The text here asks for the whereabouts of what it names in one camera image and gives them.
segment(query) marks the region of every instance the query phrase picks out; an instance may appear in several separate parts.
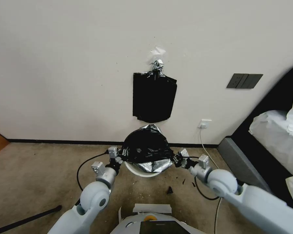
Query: black cable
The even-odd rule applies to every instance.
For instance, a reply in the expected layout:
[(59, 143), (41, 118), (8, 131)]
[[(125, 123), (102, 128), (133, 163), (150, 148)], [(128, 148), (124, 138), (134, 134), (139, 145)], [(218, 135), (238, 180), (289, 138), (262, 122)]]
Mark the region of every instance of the black cable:
[(199, 157), (183, 157), (183, 158), (197, 158), (198, 159)]
[(195, 183), (195, 186), (196, 186), (197, 190), (199, 191), (199, 193), (200, 193), (204, 198), (206, 198), (207, 200), (214, 201), (214, 200), (217, 200), (217, 199), (219, 198), (218, 196), (215, 197), (215, 198), (209, 198), (209, 197), (205, 196), (205, 195), (200, 191), (200, 189), (199, 189), (199, 187), (198, 187), (198, 184), (197, 184), (197, 182), (196, 182), (196, 177), (194, 177), (194, 183)]
[(108, 150), (105, 151), (105, 152), (102, 153), (102, 154), (99, 154), (99, 155), (97, 155), (97, 156), (93, 156), (92, 158), (87, 159), (86, 161), (84, 161), (84, 162), (79, 166), (79, 168), (78, 168), (78, 170), (77, 170), (77, 175), (76, 175), (76, 177), (77, 177), (77, 183), (78, 183), (78, 186), (79, 186), (79, 188), (80, 188), (81, 191), (83, 190), (83, 188), (81, 187), (80, 182), (79, 182), (79, 178), (78, 178), (79, 170), (81, 169), (81, 167), (83, 166), (83, 164), (85, 164), (86, 162), (90, 161), (91, 159), (97, 158), (97, 157), (99, 157), (99, 156), (105, 155), (105, 154), (108, 154)]

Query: beige carpet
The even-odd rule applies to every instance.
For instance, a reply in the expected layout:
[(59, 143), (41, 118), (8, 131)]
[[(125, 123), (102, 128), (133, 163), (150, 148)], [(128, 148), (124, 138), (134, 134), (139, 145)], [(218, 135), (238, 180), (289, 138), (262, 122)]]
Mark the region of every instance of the beige carpet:
[[(61, 204), (60, 212), (47, 215), (6, 233), (47, 233), (56, 220), (79, 199), (76, 171), (86, 159), (104, 152), (109, 146), (11, 143), (0, 151), (0, 227), (49, 210)], [(216, 149), (207, 149), (218, 166), (228, 169)], [(202, 148), (188, 148), (191, 156), (200, 156)], [(108, 163), (108, 156), (97, 158)], [(80, 170), (83, 187), (95, 180), (93, 161)], [(171, 166), (153, 178), (141, 178), (121, 166), (109, 204), (97, 216), (91, 233), (110, 233), (118, 224), (118, 210), (129, 216), (135, 203), (170, 204), (173, 216), (206, 233), (213, 233), (217, 201), (204, 199), (193, 187), (193, 177), (181, 168)], [(174, 193), (166, 194), (171, 186)], [(211, 191), (199, 183), (202, 191)], [(237, 209), (222, 201), (218, 234), (262, 233), (242, 217)]]

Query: white bedsheet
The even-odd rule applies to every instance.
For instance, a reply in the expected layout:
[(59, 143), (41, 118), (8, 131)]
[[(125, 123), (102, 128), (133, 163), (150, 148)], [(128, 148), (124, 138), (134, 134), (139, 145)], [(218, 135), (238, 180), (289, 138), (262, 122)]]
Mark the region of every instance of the white bedsheet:
[[(286, 112), (270, 110), (254, 118), (249, 132), (293, 175), (293, 132)], [(293, 176), (286, 179), (293, 198)]]

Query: black baseboard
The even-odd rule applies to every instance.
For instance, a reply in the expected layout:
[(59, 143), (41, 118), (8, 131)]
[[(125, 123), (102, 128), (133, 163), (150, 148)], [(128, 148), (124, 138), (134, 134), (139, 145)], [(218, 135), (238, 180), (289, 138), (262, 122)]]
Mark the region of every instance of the black baseboard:
[[(69, 140), (30, 140), (30, 139), (7, 139), (17, 143), (47, 143), (47, 144), (75, 144), (75, 145), (123, 145), (122, 141), (69, 141)], [(202, 148), (201, 144), (170, 143), (170, 147)], [(218, 145), (204, 144), (206, 148), (217, 148)]]

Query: white cable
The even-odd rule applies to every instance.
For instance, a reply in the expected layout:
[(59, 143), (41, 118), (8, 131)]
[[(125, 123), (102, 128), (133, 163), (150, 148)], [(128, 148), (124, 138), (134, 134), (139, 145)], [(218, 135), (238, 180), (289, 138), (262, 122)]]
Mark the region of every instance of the white cable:
[(205, 152), (207, 153), (207, 155), (209, 156), (209, 158), (212, 160), (212, 162), (215, 164), (215, 166), (219, 169), (219, 167), (217, 166), (217, 164), (215, 163), (215, 161), (212, 159), (212, 157), (209, 155), (209, 153), (207, 152), (207, 150), (205, 149), (204, 145), (203, 145), (203, 142), (202, 142), (202, 138), (201, 138), (201, 131), (202, 129), (200, 128), (200, 133), (199, 133), (199, 136), (200, 136), (200, 142), (203, 146), (203, 149), (205, 150)]
[(219, 199), (218, 205), (217, 205), (217, 209), (216, 209), (216, 215), (215, 215), (215, 224), (214, 224), (214, 234), (216, 234), (216, 228), (217, 228), (217, 217), (218, 217), (218, 212), (219, 212), (219, 207), (220, 207), (220, 203), (222, 201), (222, 198)]

